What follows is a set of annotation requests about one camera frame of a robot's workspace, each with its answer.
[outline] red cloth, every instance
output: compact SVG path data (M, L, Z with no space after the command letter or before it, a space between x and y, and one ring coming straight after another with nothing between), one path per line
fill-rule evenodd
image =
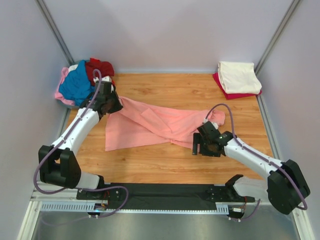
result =
M262 90L260 90L259 94L252 94L252 93L226 93L225 90L223 89L223 87L221 86L220 80L219 80L219 74L216 72L213 75L213 79L216 82L216 84L218 84L219 88L221 89L221 91L223 92L225 98L227 100L231 100L231 99L239 99L239 98L244 98L244 97L251 97L251 96L257 96L260 95L262 93Z
M101 77L104 78L106 76L114 76L115 70L112 67L111 63L108 61L100 61L99 59L90 58L90 61L85 63L85 71L88 79L90 80L91 86L95 85L94 82L94 69L98 69L101 72Z

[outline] gray floor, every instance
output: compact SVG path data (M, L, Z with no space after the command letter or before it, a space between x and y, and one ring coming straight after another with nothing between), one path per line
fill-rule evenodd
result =
M246 212L253 206L247 206ZM51 224L86 216L83 212L41 212ZM36 225L33 240L299 240L292 215L260 206L245 222L221 215L118 213L102 219L84 219L63 226Z

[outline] ventilation grille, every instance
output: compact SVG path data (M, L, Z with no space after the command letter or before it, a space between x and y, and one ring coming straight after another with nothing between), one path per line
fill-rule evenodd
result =
M94 202L54 202L45 201L42 203L41 211L50 212L103 212L108 213L114 209L106 211L95 209ZM229 214L228 205L217 204L216 210L149 210L149 209L121 209L119 213L146 213L146 214Z

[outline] wall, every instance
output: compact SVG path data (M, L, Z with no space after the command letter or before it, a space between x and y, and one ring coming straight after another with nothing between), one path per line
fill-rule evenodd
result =
M291 0L45 0L74 60L118 72L215 71L258 63Z
M0 239L13 240L33 191L38 149L62 124L65 108L53 92L67 62L35 1L3 1L0 28Z
M258 78L284 160L296 161L308 182L308 216L320 239L320 1L304 0Z

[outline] wood surface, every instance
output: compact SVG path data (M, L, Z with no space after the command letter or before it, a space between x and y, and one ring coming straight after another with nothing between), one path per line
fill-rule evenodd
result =
M119 96L151 105L209 110L227 103L233 113L235 133L244 142L272 155L256 97L226 100L211 74L118 74L114 78ZM231 131L230 117L220 132ZM72 110L69 123L76 116ZM242 163L225 157L192 155L191 149L163 143L105 151L104 117L88 134L76 156L81 169L104 176L105 182L224 184L236 174L260 177Z

